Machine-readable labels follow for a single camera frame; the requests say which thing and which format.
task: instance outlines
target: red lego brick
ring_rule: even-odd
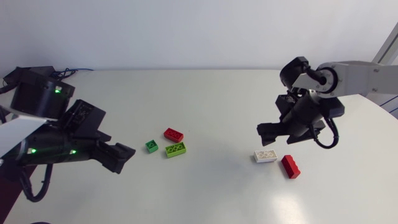
[[[299,171],[299,168],[297,167],[291,155],[284,156],[282,159],[282,164],[284,165],[286,173],[290,179],[294,179],[300,175],[301,172]]]
[[[164,137],[173,141],[173,142],[180,142],[184,138],[184,135],[176,130],[173,130],[171,128],[167,128],[167,130],[164,132]]]

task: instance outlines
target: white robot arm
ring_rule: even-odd
[[[328,62],[321,64],[317,72],[326,78],[321,85],[301,74],[293,83],[295,88],[315,90],[321,98],[333,98],[369,92],[398,94],[398,65],[380,65],[371,62]]]

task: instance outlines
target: white wall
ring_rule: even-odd
[[[396,0],[0,0],[0,75],[94,69],[316,67],[372,60]]]

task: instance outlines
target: wire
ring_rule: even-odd
[[[64,78],[71,77],[73,74],[75,74],[79,70],[94,71],[93,69],[89,69],[89,68],[73,68],[73,69],[66,68],[64,71],[53,72],[51,74],[51,77],[58,81],[62,81]]]
[[[310,133],[312,135],[313,140],[322,148],[324,149],[331,149],[333,147],[335,147],[338,143],[339,140],[339,135],[338,135],[338,130],[336,127],[335,122],[333,121],[333,119],[325,119],[326,124],[328,124],[329,128],[331,129],[331,131],[333,132],[333,142],[332,144],[330,144],[329,146],[326,146],[324,144],[322,144],[319,140],[318,140],[318,136],[315,134],[315,130],[313,128],[313,125],[310,125],[308,128],[310,129]]]
[[[390,102],[391,100],[394,100],[395,98],[397,98],[398,96],[396,96],[396,97],[393,97],[393,98],[391,98],[390,100],[387,100],[385,103],[383,103],[382,105],[380,105],[380,106],[383,106],[383,105],[385,105],[386,103],[388,103],[388,102]]]
[[[2,124],[7,122],[6,115],[4,114],[4,110],[2,108],[0,108],[0,120]]]
[[[390,111],[389,113],[392,113],[392,112],[394,112],[394,111],[396,111],[396,110],[398,110],[398,108],[393,109],[393,110]]]
[[[47,167],[45,168],[44,180],[42,181],[43,183],[42,188],[40,189],[40,192],[38,192],[36,196],[33,196],[32,184],[25,170],[22,170],[22,175],[19,178],[19,182],[21,183],[22,189],[28,200],[30,200],[31,202],[39,202],[44,198],[45,194],[47,193],[47,190],[49,189],[51,173],[52,173],[52,164],[47,164]]]

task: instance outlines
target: lime green lego brick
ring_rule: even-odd
[[[154,140],[147,142],[145,145],[147,146],[149,153],[153,153],[159,148]]]
[[[180,142],[171,146],[166,147],[167,158],[178,156],[180,154],[186,153],[187,148],[184,145],[184,142]]]

